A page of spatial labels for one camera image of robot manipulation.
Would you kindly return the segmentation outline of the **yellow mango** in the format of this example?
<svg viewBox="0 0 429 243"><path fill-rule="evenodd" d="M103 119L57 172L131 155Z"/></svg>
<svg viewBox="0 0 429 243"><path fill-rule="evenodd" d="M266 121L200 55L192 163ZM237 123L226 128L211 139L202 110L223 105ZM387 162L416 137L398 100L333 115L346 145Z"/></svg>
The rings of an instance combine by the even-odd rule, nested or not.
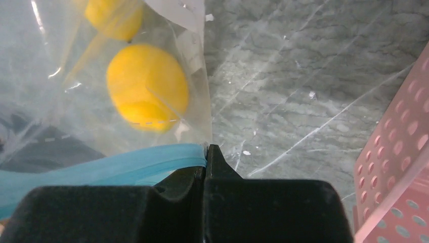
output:
<svg viewBox="0 0 429 243"><path fill-rule="evenodd" d="M143 1L88 1L84 16L106 37L131 41L143 23Z"/></svg>

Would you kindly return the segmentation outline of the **clear zip top bag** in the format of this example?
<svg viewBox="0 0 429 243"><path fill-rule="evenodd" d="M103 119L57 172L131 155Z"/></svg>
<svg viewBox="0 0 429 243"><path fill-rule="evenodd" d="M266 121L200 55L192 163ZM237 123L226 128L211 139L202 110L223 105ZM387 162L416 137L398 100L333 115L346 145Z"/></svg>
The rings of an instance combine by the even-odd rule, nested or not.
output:
<svg viewBox="0 0 429 243"><path fill-rule="evenodd" d="M154 185L206 165L205 2L143 1L128 42L97 31L87 3L1 1L1 219L37 187ZM186 113L163 133L135 129L109 96L110 61L136 44L170 53L186 75Z"/></svg>

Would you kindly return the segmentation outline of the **yellow lemon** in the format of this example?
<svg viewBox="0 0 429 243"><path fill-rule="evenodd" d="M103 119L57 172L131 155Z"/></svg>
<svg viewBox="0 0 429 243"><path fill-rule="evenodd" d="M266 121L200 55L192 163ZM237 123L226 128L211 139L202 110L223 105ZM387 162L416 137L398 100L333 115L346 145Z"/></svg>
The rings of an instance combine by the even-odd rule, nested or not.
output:
<svg viewBox="0 0 429 243"><path fill-rule="evenodd" d="M163 133L189 105L186 75L170 53L149 44L121 49L106 71L110 99L135 129Z"/></svg>

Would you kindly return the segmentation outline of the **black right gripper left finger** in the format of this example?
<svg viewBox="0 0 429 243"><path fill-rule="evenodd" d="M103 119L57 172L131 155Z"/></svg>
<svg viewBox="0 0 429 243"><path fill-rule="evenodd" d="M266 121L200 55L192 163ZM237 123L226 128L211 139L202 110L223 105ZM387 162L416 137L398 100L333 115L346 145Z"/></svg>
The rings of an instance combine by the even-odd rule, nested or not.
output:
<svg viewBox="0 0 429 243"><path fill-rule="evenodd" d="M199 242L204 177L205 168L190 167L154 186L38 187L1 242Z"/></svg>

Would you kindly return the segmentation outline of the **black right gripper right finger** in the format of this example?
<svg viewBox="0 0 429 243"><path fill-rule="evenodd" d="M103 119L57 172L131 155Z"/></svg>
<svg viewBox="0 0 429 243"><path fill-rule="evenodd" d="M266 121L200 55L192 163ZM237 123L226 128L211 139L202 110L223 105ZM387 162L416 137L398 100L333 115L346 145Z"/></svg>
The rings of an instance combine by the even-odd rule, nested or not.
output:
<svg viewBox="0 0 429 243"><path fill-rule="evenodd" d="M244 179L211 145L203 190L205 242L353 242L337 191L322 180Z"/></svg>

